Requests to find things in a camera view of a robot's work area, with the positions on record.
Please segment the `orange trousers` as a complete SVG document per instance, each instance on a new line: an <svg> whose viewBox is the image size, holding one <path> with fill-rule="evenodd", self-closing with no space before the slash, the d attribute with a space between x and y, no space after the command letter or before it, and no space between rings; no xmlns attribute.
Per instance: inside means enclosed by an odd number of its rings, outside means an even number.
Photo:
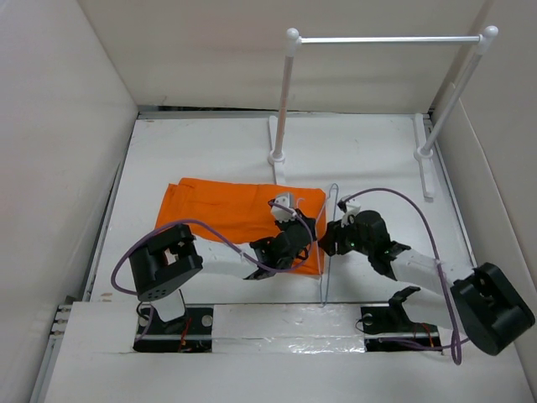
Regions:
<svg viewBox="0 0 537 403"><path fill-rule="evenodd" d="M235 184L196 178L183 178L177 184L168 185L155 226L160 228L169 222L195 219L246 249L251 242L279 234L269 201L285 192L300 201L299 209L306 217L317 220L313 234L323 235L326 215L322 208L326 194L319 188Z"/></svg>

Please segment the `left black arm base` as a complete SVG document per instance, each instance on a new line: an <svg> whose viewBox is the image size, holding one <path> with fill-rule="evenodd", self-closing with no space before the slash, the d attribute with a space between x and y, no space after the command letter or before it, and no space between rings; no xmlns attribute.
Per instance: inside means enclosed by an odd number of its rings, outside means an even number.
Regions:
<svg viewBox="0 0 537 403"><path fill-rule="evenodd" d="M138 353L211 353L214 306L186 306L186 314L163 322L151 309L138 309L138 327L133 350Z"/></svg>

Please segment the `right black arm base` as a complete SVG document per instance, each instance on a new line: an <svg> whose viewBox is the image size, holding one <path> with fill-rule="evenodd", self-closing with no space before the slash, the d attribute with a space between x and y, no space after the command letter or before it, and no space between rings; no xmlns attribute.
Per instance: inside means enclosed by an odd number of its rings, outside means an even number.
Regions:
<svg viewBox="0 0 537 403"><path fill-rule="evenodd" d="M402 303L419 289L408 286L388 302L361 306L355 328L364 335L367 353L441 350L437 327L412 322L403 311Z"/></svg>

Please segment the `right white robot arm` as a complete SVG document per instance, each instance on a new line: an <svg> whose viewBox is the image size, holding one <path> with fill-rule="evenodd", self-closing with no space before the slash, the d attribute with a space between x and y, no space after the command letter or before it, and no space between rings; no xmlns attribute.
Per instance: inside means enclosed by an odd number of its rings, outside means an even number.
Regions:
<svg viewBox="0 0 537 403"><path fill-rule="evenodd" d="M459 278L455 265L392 240L378 212L347 213L329 222L320 247L330 256L363 254L375 272L407 285L388 301L387 322L397 330L420 322L450 328L496 356L535 324L534 313L497 265L467 269Z"/></svg>

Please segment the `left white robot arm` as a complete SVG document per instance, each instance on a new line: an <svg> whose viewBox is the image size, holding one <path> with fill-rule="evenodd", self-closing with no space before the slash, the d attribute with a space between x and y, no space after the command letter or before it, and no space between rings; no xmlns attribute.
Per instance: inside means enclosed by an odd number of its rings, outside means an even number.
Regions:
<svg viewBox="0 0 537 403"><path fill-rule="evenodd" d="M187 313L181 287L195 275L232 275L241 280L265 280L276 274L296 273L313 251L315 219L297 210L275 221L274 237L235 244L197 220L166 224L129 249L138 301L150 309L167 332L181 331Z"/></svg>

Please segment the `white clothes rack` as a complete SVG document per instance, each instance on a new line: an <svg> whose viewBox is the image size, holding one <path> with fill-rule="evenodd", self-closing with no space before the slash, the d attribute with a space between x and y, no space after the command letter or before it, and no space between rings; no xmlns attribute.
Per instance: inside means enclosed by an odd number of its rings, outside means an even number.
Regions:
<svg viewBox="0 0 537 403"><path fill-rule="evenodd" d="M498 34L499 29L494 25L487 26L478 35L463 36L303 37L300 35L298 29L288 29L286 32L284 70L278 115L268 118L268 137L271 145L268 162L272 165L274 183L281 186L285 184L284 131L293 65L295 55L300 46L308 44L472 44L475 46L475 51L471 59L467 62L458 84L455 86L440 117L433 125L430 134L425 133L424 116L421 113L417 113L414 116L414 139L416 143L414 158L420 168L423 196L427 201L432 201L435 198L435 183L433 180L434 164L432 162L434 155L433 146L441 134L447 119L459 102L481 59L490 49Z"/></svg>

